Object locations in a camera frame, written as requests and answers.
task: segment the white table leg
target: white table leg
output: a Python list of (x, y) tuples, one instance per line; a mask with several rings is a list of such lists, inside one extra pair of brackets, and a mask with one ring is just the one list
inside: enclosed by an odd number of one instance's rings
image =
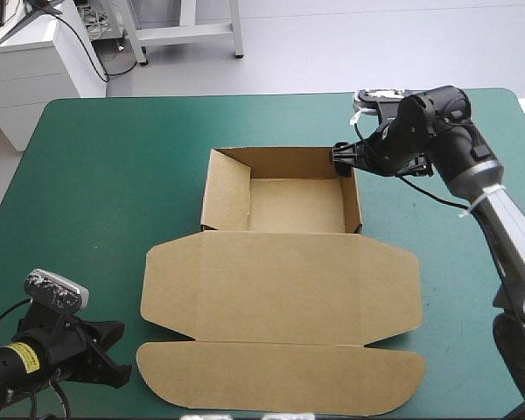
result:
[(239, 14), (238, 0), (229, 0), (229, 9), (231, 10), (231, 25), (234, 29), (235, 57), (243, 58), (243, 34), (242, 20)]
[(142, 51), (142, 45), (137, 35), (137, 28), (135, 24), (136, 17), (132, 17), (132, 11), (130, 10), (129, 0), (118, 0), (119, 11), (121, 12), (122, 21), (124, 22), (124, 29), (129, 37), (132, 51), (136, 57), (136, 61), (142, 65), (148, 64), (148, 60)]
[(181, 0), (180, 26), (193, 26), (196, 24), (196, 0)]

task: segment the yellow label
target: yellow label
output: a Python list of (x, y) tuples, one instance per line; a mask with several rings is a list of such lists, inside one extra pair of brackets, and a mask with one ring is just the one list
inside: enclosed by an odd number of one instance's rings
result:
[(25, 343), (11, 343), (8, 346), (8, 348), (11, 348), (14, 352), (17, 353), (19, 358), (22, 360), (25, 366), (25, 372), (27, 374), (33, 373), (36, 370), (39, 370), (39, 359), (37, 355), (35, 354), (35, 351), (27, 346)]

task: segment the robotic arm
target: robotic arm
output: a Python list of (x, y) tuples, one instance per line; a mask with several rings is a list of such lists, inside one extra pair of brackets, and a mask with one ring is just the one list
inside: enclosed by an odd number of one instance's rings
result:
[[(501, 183), (503, 166), (471, 120), (468, 97), (453, 86), (418, 94), (366, 90), (354, 96), (354, 110), (378, 115), (380, 124), (358, 143), (334, 146), (339, 175), (351, 168), (385, 177), (431, 175), (433, 165), (451, 194), (470, 203), (467, 212), (480, 224), (501, 280), (494, 340), (525, 398), (525, 216)], [(525, 418), (525, 402), (506, 418), (519, 417)]]

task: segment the green tabletop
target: green tabletop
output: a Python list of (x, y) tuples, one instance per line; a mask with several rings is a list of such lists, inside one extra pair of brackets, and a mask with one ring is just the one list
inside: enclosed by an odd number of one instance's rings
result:
[[(468, 93), (475, 122), (506, 166), (508, 192), (525, 212), (519, 103), (501, 89)], [(211, 148), (354, 141), (351, 102), (351, 94), (294, 94), (62, 100), (46, 108), (0, 207), (0, 312), (24, 297), (30, 270), (57, 272), (89, 288), (84, 319), (126, 323), (110, 354), (135, 369), (118, 390), (67, 383), (74, 416), (188, 411), (157, 398), (136, 368), (142, 343), (175, 336), (140, 318), (146, 252), (199, 231)], [(374, 126), (372, 117), (361, 122), (363, 131)], [(449, 196), (439, 177), (416, 182)], [(363, 234), (409, 249), (422, 269), (423, 325), (377, 346), (417, 351), (428, 370), (416, 395), (388, 416), (497, 417), (511, 410), (521, 398), (492, 339), (499, 279), (473, 218), (460, 219), (457, 209), (397, 179), (361, 173), (359, 183)], [(0, 346), (22, 314), (0, 325)], [(50, 390), (38, 402), (39, 414), (60, 412)], [(23, 402), (2, 415), (27, 410)]]

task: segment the open cardboard box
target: open cardboard box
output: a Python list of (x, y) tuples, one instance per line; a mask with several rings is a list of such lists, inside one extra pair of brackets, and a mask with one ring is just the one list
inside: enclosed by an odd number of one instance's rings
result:
[(201, 224), (254, 232), (361, 230), (355, 171), (339, 178), (327, 147), (212, 150)]
[(194, 338), (138, 349), (158, 396), (369, 416), (416, 392), (422, 357), (365, 345), (421, 324), (418, 261), (352, 234), (355, 177), (336, 178), (327, 148), (213, 150), (202, 225), (147, 256), (142, 316)]

